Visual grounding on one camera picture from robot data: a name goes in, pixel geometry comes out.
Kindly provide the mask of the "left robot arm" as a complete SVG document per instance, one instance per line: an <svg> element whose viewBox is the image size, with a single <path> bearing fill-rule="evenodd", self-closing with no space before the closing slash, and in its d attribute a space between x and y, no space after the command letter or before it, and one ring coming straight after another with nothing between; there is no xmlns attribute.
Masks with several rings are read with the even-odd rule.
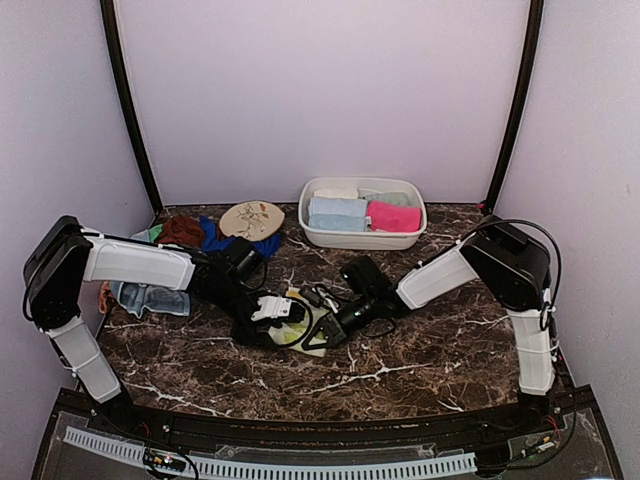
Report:
<svg viewBox="0 0 640 480"><path fill-rule="evenodd" d="M106 282L142 284L185 292L214 305L232 320L232 336L244 345L274 349L269 323L277 313L267 294L246 286L247 272L257 266L257 252L244 240L225 251L160 245L89 229L74 216L59 217L23 267L24 317L44 333L84 390L99 406L101 417L120 436L141 427L140 412L87 323L84 309L98 305Z"/></svg>

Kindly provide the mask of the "pink towel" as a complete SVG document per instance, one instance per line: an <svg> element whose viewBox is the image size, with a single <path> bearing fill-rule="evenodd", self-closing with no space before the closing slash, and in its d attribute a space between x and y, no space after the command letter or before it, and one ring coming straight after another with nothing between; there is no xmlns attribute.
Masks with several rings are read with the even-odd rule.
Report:
<svg viewBox="0 0 640 480"><path fill-rule="evenodd" d="M421 228L422 213L419 207L372 201L367 206L366 215L374 231L411 233Z"/></svg>

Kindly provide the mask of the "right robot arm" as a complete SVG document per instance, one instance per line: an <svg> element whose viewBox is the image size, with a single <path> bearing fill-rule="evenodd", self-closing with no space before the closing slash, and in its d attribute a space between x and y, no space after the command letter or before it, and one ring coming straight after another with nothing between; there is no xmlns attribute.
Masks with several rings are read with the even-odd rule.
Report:
<svg viewBox="0 0 640 480"><path fill-rule="evenodd" d="M542 397L551 391L556 377L552 324L562 257L553 236L540 242L526 233L527 228L548 233L530 221L488 216L442 252L417 262L397 281L383 274L370 257L355 258L341 270L355 299L322 316L304 336L303 348L334 348L375 319L402 318L479 280L513 325L519 392L528 397L511 410L510 424L521 434L534 432L549 416L549 405ZM324 338L318 345L311 341L316 334Z"/></svg>

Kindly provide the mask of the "yellow green patterned towel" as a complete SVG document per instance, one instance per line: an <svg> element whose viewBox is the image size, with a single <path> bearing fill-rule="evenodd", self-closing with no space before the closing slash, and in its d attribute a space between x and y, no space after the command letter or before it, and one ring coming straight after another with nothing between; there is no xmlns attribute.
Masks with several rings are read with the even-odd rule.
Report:
<svg viewBox="0 0 640 480"><path fill-rule="evenodd" d="M289 288L286 291L285 296L288 298L298 299L302 301L305 305L307 305L310 308L311 313L313 315L312 324L315 325L323 315L329 312L329 310L324 307L312 306L306 299L302 297L299 291L300 291L299 288ZM268 333L271 339L276 344L278 345L289 344L294 340L298 340L302 337L305 337L305 331L309 326L309 322L310 322L310 316L309 316L309 313L306 312L304 315L304 319L301 322L295 322L295 323L286 322L286 323L283 323L281 327L271 326L268 330ZM308 356L313 356L318 358L323 358L327 353L326 348L305 350L302 347L301 342L297 343L296 345L290 346L290 349L298 351Z"/></svg>

